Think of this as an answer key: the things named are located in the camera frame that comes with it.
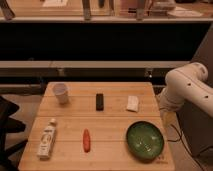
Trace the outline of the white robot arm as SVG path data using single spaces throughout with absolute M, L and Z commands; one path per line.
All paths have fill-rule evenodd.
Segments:
M 174 113 L 185 101 L 190 101 L 213 118 L 213 88 L 205 81 L 207 67 L 192 62 L 170 70 L 165 76 L 165 87 L 156 96 L 163 124 L 170 125 Z

